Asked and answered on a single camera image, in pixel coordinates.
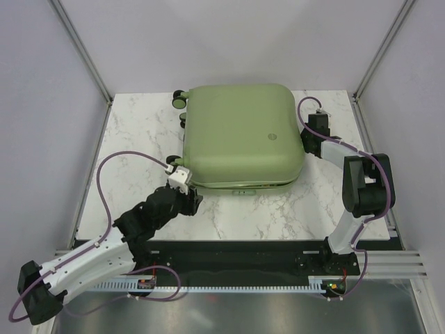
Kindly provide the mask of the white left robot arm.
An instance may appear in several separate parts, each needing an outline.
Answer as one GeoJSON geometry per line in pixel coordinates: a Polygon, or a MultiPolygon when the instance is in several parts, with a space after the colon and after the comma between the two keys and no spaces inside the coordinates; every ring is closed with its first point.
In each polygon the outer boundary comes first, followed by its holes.
{"type": "Polygon", "coordinates": [[[193,186],[187,193],[168,185],[159,187],[116,219],[107,235],[52,261],[24,264],[17,291],[25,319],[33,325],[42,324],[72,299],[109,278],[147,273],[154,263],[148,240],[178,215],[195,215],[202,199],[193,186]]]}

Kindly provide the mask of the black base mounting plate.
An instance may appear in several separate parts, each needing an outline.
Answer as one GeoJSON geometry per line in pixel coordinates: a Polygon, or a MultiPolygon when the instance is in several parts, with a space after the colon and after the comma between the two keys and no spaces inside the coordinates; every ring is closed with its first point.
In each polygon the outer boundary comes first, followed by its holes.
{"type": "Polygon", "coordinates": [[[165,283],[303,283],[331,275],[311,261],[323,241],[148,241],[148,271],[165,283]]]}

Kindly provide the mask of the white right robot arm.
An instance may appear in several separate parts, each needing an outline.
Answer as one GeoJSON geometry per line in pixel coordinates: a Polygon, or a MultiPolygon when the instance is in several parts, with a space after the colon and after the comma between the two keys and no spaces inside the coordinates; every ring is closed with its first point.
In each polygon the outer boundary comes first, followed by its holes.
{"type": "Polygon", "coordinates": [[[386,154],[369,154],[330,135],[328,115],[308,116],[301,138],[305,152],[342,171],[344,212],[334,231],[323,240],[311,261],[331,275],[358,275],[356,245],[368,223],[386,215],[395,204],[391,164],[386,154]]]}

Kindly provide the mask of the green hard-shell suitcase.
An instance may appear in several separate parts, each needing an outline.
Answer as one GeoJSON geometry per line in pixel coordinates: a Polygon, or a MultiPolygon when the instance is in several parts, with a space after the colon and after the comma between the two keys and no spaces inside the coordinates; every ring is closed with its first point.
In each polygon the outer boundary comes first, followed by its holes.
{"type": "Polygon", "coordinates": [[[198,86],[176,90],[182,154],[167,163],[192,173],[193,185],[218,191],[283,189],[304,161],[296,101],[277,83],[198,86]]]}

